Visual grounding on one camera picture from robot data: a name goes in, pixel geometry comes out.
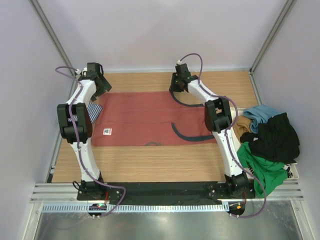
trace white label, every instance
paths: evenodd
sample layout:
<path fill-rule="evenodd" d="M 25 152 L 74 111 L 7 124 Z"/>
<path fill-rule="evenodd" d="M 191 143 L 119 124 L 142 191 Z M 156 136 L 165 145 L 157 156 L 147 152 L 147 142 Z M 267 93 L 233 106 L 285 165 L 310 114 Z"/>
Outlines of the white label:
<path fill-rule="evenodd" d="M 105 128 L 103 129 L 103 135 L 111 135 L 112 128 Z"/>

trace gray wall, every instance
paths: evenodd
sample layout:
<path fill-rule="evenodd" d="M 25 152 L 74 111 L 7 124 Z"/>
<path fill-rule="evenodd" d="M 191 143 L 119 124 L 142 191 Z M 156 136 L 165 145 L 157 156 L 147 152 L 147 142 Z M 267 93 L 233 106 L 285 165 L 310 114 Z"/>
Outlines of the gray wall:
<path fill-rule="evenodd" d="M 320 222 L 320 1 L 298 0 L 258 66 L 262 101 L 288 113 L 300 138 L 299 184 Z M 319 235 L 318 226 L 314 226 Z"/>
<path fill-rule="evenodd" d="M 205 70 L 251 67 L 285 0 L 39 0 L 72 64 L 167 70 L 190 52 Z M 196 57 L 189 67 L 199 69 Z"/>
<path fill-rule="evenodd" d="M 0 239 L 21 239 L 35 183 L 44 182 L 57 137 L 57 104 L 71 82 L 27 0 L 0 7 Z"/>

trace tan cloth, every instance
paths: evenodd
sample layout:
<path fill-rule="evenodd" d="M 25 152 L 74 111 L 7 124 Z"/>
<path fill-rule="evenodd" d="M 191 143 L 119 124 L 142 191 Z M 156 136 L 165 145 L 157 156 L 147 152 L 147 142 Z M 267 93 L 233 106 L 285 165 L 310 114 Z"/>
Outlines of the tan cloth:
<path fill-rule="evenodd" d="M 234 133 L 236 135 L 236 138 L 240 142 L 240 138 L 244 133 L 252 133 L 250 130 L 250 124 L 252 120 L 250 118 L 247 118 L 245 116 L 239 116 L 235 125 L 233 126 Z"/>

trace blue and white striped cloth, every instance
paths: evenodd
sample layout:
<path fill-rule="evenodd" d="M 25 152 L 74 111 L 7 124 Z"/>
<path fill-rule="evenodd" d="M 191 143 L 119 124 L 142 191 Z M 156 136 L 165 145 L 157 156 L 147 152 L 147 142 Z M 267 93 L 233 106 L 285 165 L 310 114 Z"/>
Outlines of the blue and white striped cloth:
<path fill-rule="evenodd" d="M 89 102 L 87 110 L 88 110 L 91 123 L 93 124 L 97 120 L 99 114 L 101 113 L 102 106 L 96 103 Z M 78 118 L 76 115 L 74 116 L 74 120 L 78 121 Z"/>

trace wooden tabletop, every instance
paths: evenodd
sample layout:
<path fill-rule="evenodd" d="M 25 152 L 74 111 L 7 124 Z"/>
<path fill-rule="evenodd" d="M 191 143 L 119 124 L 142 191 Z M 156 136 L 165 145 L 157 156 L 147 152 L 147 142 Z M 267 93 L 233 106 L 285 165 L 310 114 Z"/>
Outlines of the wooden tabletop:
<path fill-rule="evenodd" d="M 168 91 L 171 72 L 108 73 L 111 92 Z M 225 95 L 239 108 L 257 105 L 247 71 L 203 72 L 202 82 L 217 95 Z M 193 95 L 175 93 L 183 103 L 200 103 Z M 224 181 L 224 164 L 216 143 L 182 146 L 92 147 L 105 182 L 193 182 Z M 53 183 L 81 180 L 74 151 L 62 140 Z"/>

